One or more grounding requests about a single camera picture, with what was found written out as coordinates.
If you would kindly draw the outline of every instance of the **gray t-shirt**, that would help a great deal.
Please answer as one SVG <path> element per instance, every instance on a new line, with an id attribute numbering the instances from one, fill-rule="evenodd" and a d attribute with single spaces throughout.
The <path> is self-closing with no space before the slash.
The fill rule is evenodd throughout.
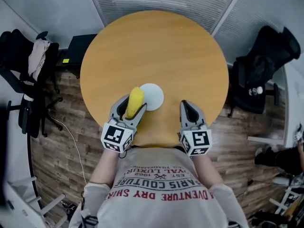
<path id="1" fill-rule="evenodd" d="M 89 183 L 84 198 L 70 228 L 88 215 L 97 217 L 99 228 L 227 228 L 228 220 L 248 227 L 232 189 L 208 190 L 189 156 L 172 148 L 130 149 L 118 162 L 113 187 Z"/>

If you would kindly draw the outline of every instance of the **person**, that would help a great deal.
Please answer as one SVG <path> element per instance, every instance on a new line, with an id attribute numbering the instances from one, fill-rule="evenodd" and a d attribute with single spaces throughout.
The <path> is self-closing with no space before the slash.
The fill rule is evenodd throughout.
<path id="1" fill-rule="evenodd" d="M 248 228 L 233 191 L 207 155 L 175 148 L 105 149 L 69 224 L 77 227 Z"/>
<path id="2" fill-rule="evenodd" d="M 298 176 L 304 171 L 303 140 L 298 141 L 297 147 L 274 152 L 271 147 L 266 151 L 259 148 L 256 151 L 256 165 L 276 166 L 286 173 Z"/>

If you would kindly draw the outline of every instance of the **yellow plush toy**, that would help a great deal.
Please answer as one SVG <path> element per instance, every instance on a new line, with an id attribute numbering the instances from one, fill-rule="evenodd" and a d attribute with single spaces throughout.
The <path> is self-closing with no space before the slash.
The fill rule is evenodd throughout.
<path id="1" fill-rule="evenodd" d="M 144 92 L 139 88 L 134 88 L 129 95 L 127 106 L 127 118 L 132 118 L 138 109 L 142 106 L 144 100 Z"/>

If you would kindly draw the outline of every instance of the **round wooden table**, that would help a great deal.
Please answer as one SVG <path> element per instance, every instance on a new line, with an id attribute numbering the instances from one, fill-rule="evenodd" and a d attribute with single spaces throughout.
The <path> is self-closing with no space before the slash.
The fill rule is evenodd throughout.
<path id="1" fill-rule="evenodd" d="M 208 125 L 228 92 L 228 68 L 211 35 L 196 22 L 164 11 L 124 16 L 92 41 L 81 66 L 81 93 L 92 117 L 103 126 L 111 106 L 136 86 L 157 84 L 162 106 L 145 112 L 133 144 L 179 143 L 180 102 L 200 107 Z"/>

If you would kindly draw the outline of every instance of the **person's hand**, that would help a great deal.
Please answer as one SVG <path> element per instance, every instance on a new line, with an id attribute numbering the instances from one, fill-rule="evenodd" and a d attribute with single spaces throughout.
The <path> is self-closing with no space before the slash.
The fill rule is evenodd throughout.
<path id="1" fill-rule="evenodd" d="M 304 152 L 304 150 L 303 150 L 303 139 L 298 141 L 298 151 L 299 152 Z"/>

